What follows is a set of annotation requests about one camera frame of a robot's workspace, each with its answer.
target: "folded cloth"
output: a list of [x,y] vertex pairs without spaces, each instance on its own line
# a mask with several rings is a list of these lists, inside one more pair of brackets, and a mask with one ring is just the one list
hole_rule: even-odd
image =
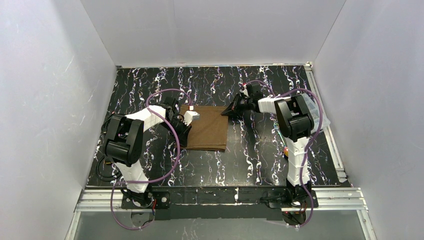
[[[194,106],[200,119],[191,122],[188,133],[188,150],[225,151],[227,146],[228,116],[221,116],[225,106]],[[184,115],[189,106],[182,105],[180,114]]]

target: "white wall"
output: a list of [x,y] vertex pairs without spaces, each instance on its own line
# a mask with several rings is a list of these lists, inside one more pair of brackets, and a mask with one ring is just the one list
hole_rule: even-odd
[[3,0],[0,24],[0,239],[63,239],[115,66],[79,0]]
[[82,0],[115,65],[313,61],[345,0]]
[[347,0],[313,66],[379,239],[423,239],[424,1]]

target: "clear plastic container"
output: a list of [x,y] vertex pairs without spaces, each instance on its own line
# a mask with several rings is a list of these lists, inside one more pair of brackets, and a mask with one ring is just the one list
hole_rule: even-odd
[[[310,133],[315,133],[318,128],[318,124],[320,123],[320,110],[318,109],[318,105],[312,101],[311,97],[309,97],[308,94],[302,93],[302,97],[306,102],[307,108],[309,109],[310,114],[312,115],[313,119],[313,129],[310,131]],[[323,130],[325,127],[330,125],[330,120],[327,118],[326,114],[324,113],[322,116],[322,126],[320,130]]]

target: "brown cloth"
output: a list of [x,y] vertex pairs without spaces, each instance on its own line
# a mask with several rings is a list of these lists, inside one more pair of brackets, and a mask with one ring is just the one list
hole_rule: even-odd
[[[225,151],[227,146],[228,116],[221,116],[225,106],[194,106],[200,119],[191,122],[188,133],[188,150]],[[189,106],[182,105],[180,114],[184,115]]]

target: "black marble table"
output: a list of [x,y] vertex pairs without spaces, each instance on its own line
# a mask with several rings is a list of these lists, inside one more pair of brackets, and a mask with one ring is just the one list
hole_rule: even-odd
[[[140,111],[150,94],[169,88],[184,90],[194,105],[228,106],[239,86],[251,80],[268,83],[276,94],[293,88],[310,89],[302,65],[122,68],[117,71],[106,116],[112,112],[132,114]],[[265,87],[263,92],[269,94]],[[182,93],[165,92],[154,97],[151,104],[160,101],[162,96],[172,96],[178,98],[181,104],[187,103]],[[228,121],[225,151],[182,150],[175,172],[164,181],[153,183],[153,186],[285,186],[288,163],[283,158],[284,145],[275,116],[246,112],[243,119],[229,118]],[[96,163],[103,155],[99,150],[103,139],[101,135],[87,187],[113,185],[113,182],[100,181],[95,174]],[[143,141],[140,162],[144,172],[149,179],[159,178],[174,163],[176,149],[173,138],[164,127],[157,125],[144,133]],[[310,147],[308,161],[314,185],[340,184],[323,132]],[[100,170],[105,175],[111,173],[110,167],[101,167]]]

